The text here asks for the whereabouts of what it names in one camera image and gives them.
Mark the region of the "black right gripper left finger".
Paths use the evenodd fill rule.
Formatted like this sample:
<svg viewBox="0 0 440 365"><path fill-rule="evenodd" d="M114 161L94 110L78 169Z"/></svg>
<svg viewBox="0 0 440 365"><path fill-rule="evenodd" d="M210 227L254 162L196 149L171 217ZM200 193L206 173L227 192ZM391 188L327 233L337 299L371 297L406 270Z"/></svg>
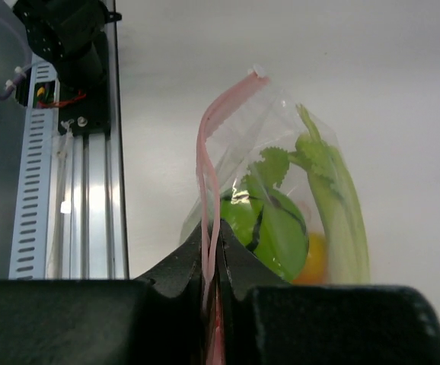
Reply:
<svg viewBox="0 0 440 365"><path fill-rule="evenodd" d="M200 364L201 230L133 280L0 281L0 364Z"/></svg>

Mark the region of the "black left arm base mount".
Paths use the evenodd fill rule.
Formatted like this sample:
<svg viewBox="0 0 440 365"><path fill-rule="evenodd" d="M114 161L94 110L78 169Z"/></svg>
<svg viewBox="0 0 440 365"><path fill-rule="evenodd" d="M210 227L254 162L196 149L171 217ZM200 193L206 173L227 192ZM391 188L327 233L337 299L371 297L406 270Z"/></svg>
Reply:
<svg viewBox="0 0 440 365"><path fill-rule="evenodd" d="M76 59L56 64L59 100L69 105L59 108L58 129L65 133L91 135L110 131L110 68L107 36L102 33Z"/></svg>

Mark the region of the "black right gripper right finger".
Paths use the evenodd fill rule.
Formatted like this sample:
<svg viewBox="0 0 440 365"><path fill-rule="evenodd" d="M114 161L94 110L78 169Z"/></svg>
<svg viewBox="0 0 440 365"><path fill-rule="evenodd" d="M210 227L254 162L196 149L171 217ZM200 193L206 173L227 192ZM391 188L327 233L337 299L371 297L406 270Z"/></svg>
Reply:
<svg viewBox="0 0 440 365"><path fill-rule="evenodd" d="M226 223L217 275L227 364L440 364L440 321L411 287L289 284Z"/></svg>

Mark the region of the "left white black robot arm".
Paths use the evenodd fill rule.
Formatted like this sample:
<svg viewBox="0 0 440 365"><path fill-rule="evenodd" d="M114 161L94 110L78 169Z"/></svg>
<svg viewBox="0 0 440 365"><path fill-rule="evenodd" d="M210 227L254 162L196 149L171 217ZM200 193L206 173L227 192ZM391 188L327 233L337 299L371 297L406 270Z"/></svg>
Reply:
<svg viewBox="0 0 440 365"><path fill-rule="evenodd" d="M30 49L47 61L85 48L110 21L102 1L17 1L13 12L25 27Z"/></svg>

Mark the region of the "clear polka dot zip bag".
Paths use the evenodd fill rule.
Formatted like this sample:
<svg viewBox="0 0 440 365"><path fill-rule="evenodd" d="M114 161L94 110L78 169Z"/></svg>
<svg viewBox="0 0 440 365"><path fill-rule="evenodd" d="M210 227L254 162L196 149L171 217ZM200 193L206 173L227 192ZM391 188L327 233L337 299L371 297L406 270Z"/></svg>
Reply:
<svg viewBox="0 0 440 365"><path fill-rule="evenodd" d="M196 181L199 199L183 232L201 232L207 364L226 361L226 298L218 272L223 224L256 263L284 282L368 282L359 197L336 139L304 105L272 92L260 67L203 114Z"/></svg>

